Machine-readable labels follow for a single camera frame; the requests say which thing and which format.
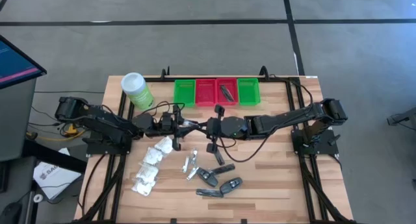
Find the plastic basket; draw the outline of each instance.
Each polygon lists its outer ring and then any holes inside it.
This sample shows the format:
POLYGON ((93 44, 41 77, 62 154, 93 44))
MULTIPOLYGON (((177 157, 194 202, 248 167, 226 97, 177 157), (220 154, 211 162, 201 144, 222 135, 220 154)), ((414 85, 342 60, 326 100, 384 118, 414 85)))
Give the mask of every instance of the plastic basket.
POLYGON ((237 89, 237 79, 236 78, 219 78, 216 80, 216 92, 218 101, 217 103, 220 105, 235 105, 239 102, 239 91, 237 89), (224 85, 231 96, 233 97, 234 101, 228 101, 227 98, 221 91, 221 85, 224 85))
POLYGON ((215 79, 197 79, 195 87, 195 105, 213 106, 216 104, 217 93, 215 79))
POLYGON ((174 102, 184 103, 185 107, 195 105, 195 80, 176 80, 174 102))
POLYGON ((256 78, 238 79, 240 105, 252 106, 260 103, 259 80, 256 78))

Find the gray carpet floor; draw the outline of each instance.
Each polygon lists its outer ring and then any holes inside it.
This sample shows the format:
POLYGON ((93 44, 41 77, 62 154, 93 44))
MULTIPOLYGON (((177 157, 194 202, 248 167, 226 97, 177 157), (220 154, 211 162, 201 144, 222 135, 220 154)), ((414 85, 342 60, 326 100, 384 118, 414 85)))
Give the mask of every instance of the gray carpet floor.
MULTIPOLYGON (((416 18, 416 0, 290 0, 294 19, 416 18)), ((285 19, 283 0, 8 0, 4 21, 285 19)), ((336 131, 355 220, 414 223, 416 134, 386 117, 416 106, 415 24, 296 25, 306 75, 324 97, 340 99, 349 120, 336 131)), ((265 65, 296 75, 286 24, 0 27, 0 34, 48 70, 38 91, 102 92, 109 75, 253 75, 265 65)), ((61 94, 37 93, 33 106, 53 114, 61 94)), ((81 93, 91 103, 102 95, 81 93)), ((31 121, 50 123, 32 112, 31 121)), ((54 131, 53 128, 42 128, 54 131)), ((85 159, 85 145, 42 142, 85 159)), ((80 184, 59 204, 41 203, 37 223, 72 220, 80 184)))

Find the yellow cable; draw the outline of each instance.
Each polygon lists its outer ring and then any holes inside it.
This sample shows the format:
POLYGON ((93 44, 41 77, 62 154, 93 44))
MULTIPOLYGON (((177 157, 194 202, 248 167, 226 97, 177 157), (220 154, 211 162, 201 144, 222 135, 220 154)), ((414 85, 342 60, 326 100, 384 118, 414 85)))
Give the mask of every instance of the yellow cable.
POLYGON ((68 141, 68 140, 73 140, 73 139, 79 137, 80 135, 84 134, 85 132, 86 132, 86 130, 83 130, 82 132, 76 134, 75 136, 65 138, 65 139, 47 138, 47 137, 43 137, 43 136, 38 136, 37 138, 43 139, 43 140, 55 141, 55 142, 64 142, 64 141, 68 141))

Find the container lid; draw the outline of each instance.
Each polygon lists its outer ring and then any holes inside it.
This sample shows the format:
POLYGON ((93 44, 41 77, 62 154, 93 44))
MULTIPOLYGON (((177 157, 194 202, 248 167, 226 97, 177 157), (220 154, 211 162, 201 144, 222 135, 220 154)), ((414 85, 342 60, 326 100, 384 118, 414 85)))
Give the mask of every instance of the container lid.
POLYGON ((144 78, 139 73, 128 73, 122 79, 122 88, 126 93, 134 94, 141 92, 144 86, 144 78))

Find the white tissue packet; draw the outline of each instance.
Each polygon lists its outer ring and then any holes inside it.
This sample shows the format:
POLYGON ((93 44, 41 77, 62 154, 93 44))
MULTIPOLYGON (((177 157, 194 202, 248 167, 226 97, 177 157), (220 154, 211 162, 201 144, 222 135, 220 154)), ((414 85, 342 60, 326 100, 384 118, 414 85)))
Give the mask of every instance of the white tissue packet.
POLYGON ((163 159, 163 153, 155 148, 149 147, 143 158, 143 162, 156 166, 163 159))
POLYGON ((172 152, 172 139, 167 136, 164 137, 161 141, 155 144, 155 148, 162 151, 165 156, 172 152))
POLYGON ((143 182, 141 179, 136 180, 135 184, 131 188, 134 192, 140 193, 144 196, 148 196, 150 194, 151 189, 156 184, 155 181, 153 182, 143 182))
POLYGON ((158 172, 159 169, 157 169, 157 167, 143 163, 136 174, 136 178, 142 179, 144 182, 154 182, 158 172))

